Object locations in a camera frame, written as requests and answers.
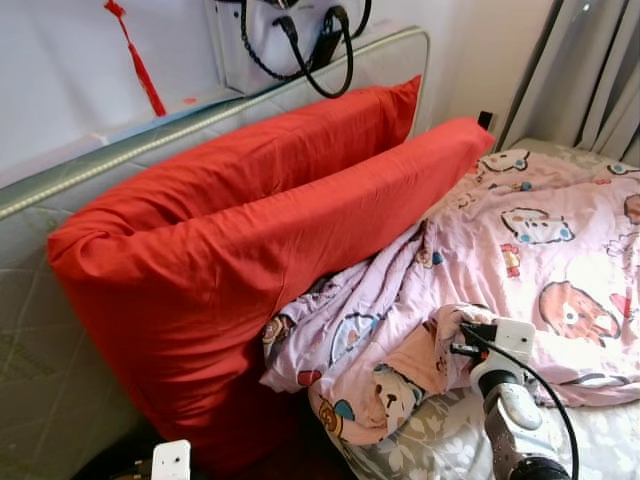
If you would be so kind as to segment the red hanging tassel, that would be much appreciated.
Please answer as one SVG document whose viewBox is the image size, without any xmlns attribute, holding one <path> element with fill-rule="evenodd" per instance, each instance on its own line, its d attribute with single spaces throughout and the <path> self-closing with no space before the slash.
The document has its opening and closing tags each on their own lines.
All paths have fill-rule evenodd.
<svg viewBox="0 0 640 480">
<path fill-rule="evenodd" d="M 120 32 L 122 32 L 125 40 L 125 45 L 127 45 L 129 55 L 131 55 L 134 74 L 136 74 L 137 81 L 140 83 L 142 91 L 145 92 L 148 104 L 150 104 L 152 111 L 154 111 L 154 115 L 165 116 L 166 109 L 164 102 L 161 100 L 159 91 L 157 91 L 155 83 L 152 81 L 150 73 L 148 73 L 145 60 L 142 59 L 140 51 L 138 51 L 136 45 L 134 45 L 131 32 L 128 31 L 127 24 L 125 24 L 124 6 L 120 5 L 116 0 L 105 0 L 104 5 L 102 6 L 104 6 L 104 9 L 108 10 L 108 12 L 113 15 L 116 19 L 116 23 L 119 24 Z"/>
</svg>

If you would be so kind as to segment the grey curtain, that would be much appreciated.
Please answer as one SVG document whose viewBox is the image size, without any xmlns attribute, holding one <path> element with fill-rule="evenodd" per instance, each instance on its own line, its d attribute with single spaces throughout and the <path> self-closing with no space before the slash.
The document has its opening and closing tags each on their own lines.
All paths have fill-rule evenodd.
<svg viewBox="0 0 640 480">
<path fill-rule="evenodd" d="M 498 147 L 540 140 L 639 166 L 640 0 L 554 0 Z"/>
</svg>

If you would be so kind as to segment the pink cartoon bear blanket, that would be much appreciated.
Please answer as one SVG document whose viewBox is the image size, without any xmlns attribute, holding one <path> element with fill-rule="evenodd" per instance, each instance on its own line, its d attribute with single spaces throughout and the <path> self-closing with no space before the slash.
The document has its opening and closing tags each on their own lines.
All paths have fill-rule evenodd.
<svg viewBox="0 0 640 480">
<path fill-rule="evenodd" d="M 535 330 L 536 402 L 640 397 L 640 175 L 622 163 L 511 148 L 480 157 L 375 255 L 326 276 L 262 330 L 261 383 L 310 394 L 329 433 L 396 433 L 425 399 L 468 384 L 462 321 Z"/>
</svg>

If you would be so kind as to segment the large red cushion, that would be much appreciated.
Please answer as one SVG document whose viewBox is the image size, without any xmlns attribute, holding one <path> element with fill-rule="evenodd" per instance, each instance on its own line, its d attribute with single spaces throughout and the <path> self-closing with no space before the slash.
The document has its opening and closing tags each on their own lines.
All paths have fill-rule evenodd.
<svg viewBox="0 0 640 480">
<path fill-rule="evenodd" d="M 134 406 L 164 438 L 188 440 L 197 466 L 236 476 L 294 433 L 251 346 L 270 316 L 387 246 L 492 142 L 454 119 L 311 192 L 147 236 L 47 243 L 47 260 Z"/>
<path fill-rule="evenodd" d="M 50 246 L 165 232 L 294 189 L 366 172 L 406 140 L 422 79 L 374 86 L 271 116 L 160 161 L 110 188 L 47 238 Z"/>
</svg>

